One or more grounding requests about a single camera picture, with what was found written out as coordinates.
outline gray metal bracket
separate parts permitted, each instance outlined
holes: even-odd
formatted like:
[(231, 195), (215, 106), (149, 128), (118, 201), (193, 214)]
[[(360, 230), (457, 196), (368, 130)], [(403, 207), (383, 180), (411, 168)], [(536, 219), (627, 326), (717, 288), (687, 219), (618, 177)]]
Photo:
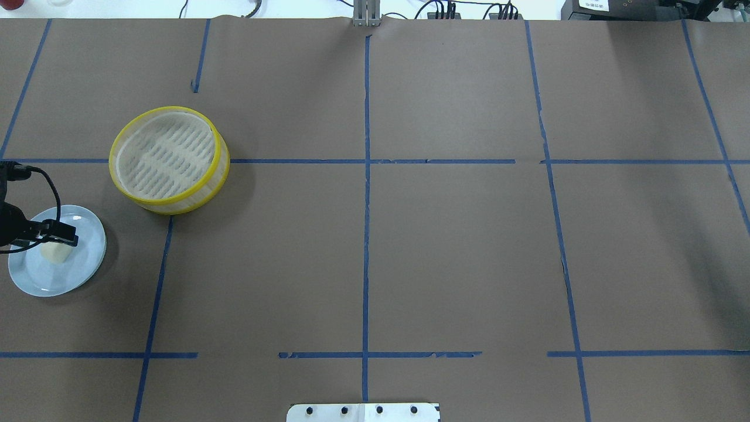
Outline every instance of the gray metal bracket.
[(380, 26), (380, 0), (354, 0), (354, 26)]

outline black cable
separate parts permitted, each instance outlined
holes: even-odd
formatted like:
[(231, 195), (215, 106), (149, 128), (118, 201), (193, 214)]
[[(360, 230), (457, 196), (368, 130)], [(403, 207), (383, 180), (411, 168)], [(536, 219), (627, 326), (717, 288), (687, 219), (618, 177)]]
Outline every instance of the black cable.
[[(44, 176), (44, 179), (47, 180), (47, 183), (49, 183), (50, 188), (52, 189), (52, 193), (55, 195), (55, 204), (57, 206), (57, 213), (55, 215), (55, 223), (60, 223), (60, 215), (62, 214), (62, 205), (60, 205), (60, 194), (57, 193), (57, 189), (55, 188), (55, 184), (52, 183), (52, 179), (50, 179), (50, 175), (47, 174), (46, 171), (40, 169), (39, 167), (27, 167), (29, 171), (33, 171), (34, 173), (39, 173), (42, 176)], [(8, 251), (0, 251), (0, 255), (9, 255), (9, 254), (17, 254), (18, 252), (26, 252), (31, 248), (34, 248), (36, 246), (39, 246), (41, 243), (46, 242), (50, 238), (50, 234), (45, 234), (41, 239), (37, 240), (36, 242), (32, 243), (31, 245), (24, 246), (22, 248), (18, 249), (12, 249)]]
[(253, 9), (253, 11), (250, 12), (250, 14), (248, 14), (245, 17), (249, 19), (249, 18), (255, 16), (255, 14), (258, 13), (258, 11), (260, 10), (260, 5), (262, 5), (262, 4), (263, 4), (263, 0), (256, 0), (255, 1), (255, 8)]
[(498, 14), (500, 14), (500, 13), (502, 13), (502, 12), (503, 12), (503, 5), (501, 5), (500, 3), (493, 3), (493, 4), (492, 4), (492, 5), (491, 5), (491, 6), (489, 7), (489, 8), (487, 8), (487, 11), (486, 11), (486, 12), (484, 13), (484, 16), (483, 16), (483, 17), (481, 17), (481, 18), (482, 18), (482, 20), (485, 20), (485, 19), (487, 19), (487, 15), (488, 15), (488, 14), (490, 14), (490, 11), (491, 11), (491, 10), (492, 10), (492, 8), (494, 8), (495, 6), (497, 6), (497, 7), (498, 7), (498, 9), (499, 9), (499, 11), (497, 12)]
[(443, 5), (443, 2), (441, 2), (440, 0), (430, 0), (430, 1), (429, 1), (429, 2), (427, 2), (427, 3), (424, 3), (424, 4), (422, 5), (422, 7), (421, 7), (421, 8), (419, 8), (419, 10), (417, 11), (417, 14), (416, 14), (416, 15), (414, 15), (414, 19), (417, 19), (417, 18), (419, 18), (419, 14), (420, 14), (420, 13), (421, 13), (421, 12), (422, 12), (422, 11), (423, 11), (423, 10), (424, 10), (424, 9), (425, 9), (426, 7), (427, 7), (427, 5), (429, 5), (430, 3), (435, 3), (435, 5), (436, 5), (436, 6), (435, 6), (435, 14), (436, 14), (435, 16), (436, 16), (436, 17), (437, 17), (437, 5), (439, 5), (439, 9), (440, 9), (440, 14), (444, 14), (444, 13), (445, 13), (445, 8), (444, 8), (445, 6)]
[(179, 14), (179, 16), (177, 16), (177, 19), (182, 19), (182, 12), (184, 12), (184, 11), (185, 11), (185, 8), (186, 8), (186, 7), (188, 6), (188, 4), (187, 4), (187, 3), (188, 3), (189, 1), (190, 1), (190, 0), (185, 0), (185, 4), (184, 4), (184, 5), (182, 5), (182, 9), (180, 9), (180, 14)]
[(384, 14), (383, 16), (388, 16), (388, 15), (396, 15), (396, 16), (400, 16), (400, 17), (403, 17), (403, 18), (404, 18), (404, 19), (406, 19), (406, 20), (408, 20), (408, 19), (409, 19), (408, 17), (405, 17), (405, 16), (404, 16), (404, 15), (402, 15), (402, 14), (397, 14), (396, 12), (390, 12), (390, 13)]

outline white label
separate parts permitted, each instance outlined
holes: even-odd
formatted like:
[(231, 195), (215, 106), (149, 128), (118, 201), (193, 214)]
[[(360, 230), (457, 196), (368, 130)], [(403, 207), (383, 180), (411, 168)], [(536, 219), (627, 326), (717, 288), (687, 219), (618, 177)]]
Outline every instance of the white label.
[(592, 11), (609, 11), (609, 0), (578, 0), (578, 5)]

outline black device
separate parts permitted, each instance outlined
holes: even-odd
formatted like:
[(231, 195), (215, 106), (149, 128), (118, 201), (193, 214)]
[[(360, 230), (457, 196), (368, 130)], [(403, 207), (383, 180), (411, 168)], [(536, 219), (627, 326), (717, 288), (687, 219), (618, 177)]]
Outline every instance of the black device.
[[(57, 215), (54, 220), (32, 222), (26, 219), (23, 211), (17, 206), (5, 202), (8, 182), (27, 180), (32, 173), (39, 173), (47, 180), (57, 203)], [(15, 161), (0, 161), (0, 246), (14, 245), (19, 249), (2, 250), (0, 254), (27, 251), (41, 243), (56, 242), (69, 246), (78, 245), (76, 228), (60, 222), (60, 195), (55, 189), (50, 176), (38, 167), (23, 165)]]
[[(562, 20), (707, 20), (722, 0), (565, 0)], [(606, 4), (609, 11), (602, 10)]]

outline white plate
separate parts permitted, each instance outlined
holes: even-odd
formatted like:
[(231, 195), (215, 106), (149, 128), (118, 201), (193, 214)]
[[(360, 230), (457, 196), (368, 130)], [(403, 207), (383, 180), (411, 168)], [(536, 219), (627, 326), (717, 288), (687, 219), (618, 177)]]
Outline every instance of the white plate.
[[(31, 220), (55, 219), (56, 211), (56, 208), (50, 208)], [(42, 257), (42, 245), (8, 255), (10, 277), (19, 289), (32, 296), (57, 296), (75, 289), (96, 273), (104, 259), (107, 237), (94, 213), (82, 206), (63, 205), (60, 222), (74, 226), (78, 236), (78, 246), (62, 264), (53, 264)]]

